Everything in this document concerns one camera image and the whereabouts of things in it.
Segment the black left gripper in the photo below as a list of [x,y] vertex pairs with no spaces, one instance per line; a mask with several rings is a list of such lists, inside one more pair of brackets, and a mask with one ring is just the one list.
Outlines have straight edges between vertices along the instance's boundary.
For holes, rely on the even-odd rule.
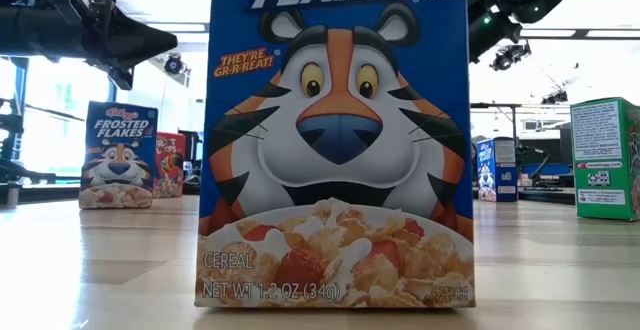
[[[138,65],[149,61],[159,69],[178,69],[177,37],[167,31],[153,28],[128,15],[125,36],[141,44],[142,50],[128,61]],[[24,6],[1,8],[1,54],[3,56],[44,56],[51,61],[62,57],[84,59],[106,72],[118,87],[130,90],[134,67],[128,65],[116,52],[116,42],[108,28],[91,21],[68,23],[54,9]]]

